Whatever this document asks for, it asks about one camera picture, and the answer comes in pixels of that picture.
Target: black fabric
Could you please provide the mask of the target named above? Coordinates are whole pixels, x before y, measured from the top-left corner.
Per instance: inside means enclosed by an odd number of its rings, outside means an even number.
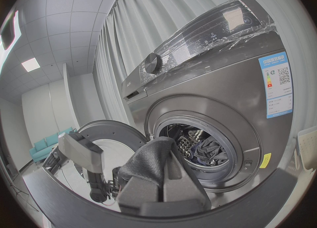
[[[224,147],[213,137],[209,137],[199,144],[193,155],[203,162],[215,160],[217,165],[224,163],[228,159],[228,154]]]
[[[138,149],[123,165],[118,177],[128,181],[135,176],[156,184],[160,189],[164,183],[164,166],[169,152],[172,151],[182,164],[182,156],[175,140],[169,137],[158,137]]]

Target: sticker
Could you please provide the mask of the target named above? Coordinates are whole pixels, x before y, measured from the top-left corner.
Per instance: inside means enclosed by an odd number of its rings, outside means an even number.
[[[266,118],[293,111],[292,75],[286,52],[259,58],[266,94]]]
[[[271,158],[271,153],[265,154],[263,157],[263,162],[260,165],[260,168],[267,167],[267,164],[270,162],[270,158]]]

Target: teal sofa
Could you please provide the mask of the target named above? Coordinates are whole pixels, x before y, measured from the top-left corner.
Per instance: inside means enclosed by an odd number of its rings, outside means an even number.
[[[73,128],[70,127],[64,131],[57,132],[49,137],[45,137],[44,139],[41,139],[40,141],[34,143],[34,147],[30,149],[30,155],[34,162],[38,162],[42,159],[47,158],[47,156],[52,151],[52,146],[58,143],[58,136],[64,132],[68,134],[72,130]]]

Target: square ceiling light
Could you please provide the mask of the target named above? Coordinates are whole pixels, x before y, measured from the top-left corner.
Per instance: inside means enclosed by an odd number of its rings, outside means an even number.
[[[40,65],[38,64],[35,58],[25,61],[24,63],[22,63],[22,65],[26,69],[27,72],[33,71],[40,67]]]

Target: white wall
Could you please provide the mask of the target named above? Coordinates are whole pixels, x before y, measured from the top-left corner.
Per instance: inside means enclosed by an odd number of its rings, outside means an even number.
[[[76,128],[66,98],[64,80],[49,83],[53,111],[59,131]]]
[[[76,107],[81,126],[92,121],[104,120],[105,115],[97,95],[93,74],[89,73],[71,77],[70,83],[73,106]]]
[[[4,137],[17,170],[24,167],[32,157],[32,144],[25,126],[22,107],[0,98],[1,123]]]
[[[63,80],[32,89],[22,94],[26,128],[32,145],[69,127],[76,128],[66,98]]]
[[[76,125],[76,129],[78,130],[81,127],[81,122],[76,107],[73,105],[74,97],[66,63],[63,64],[63,75],[68,107],[72,115],[73,121]]]
[[[50,101],[49,85],[43,85],[22,94],[25,125],[32,145],[58,132]]]

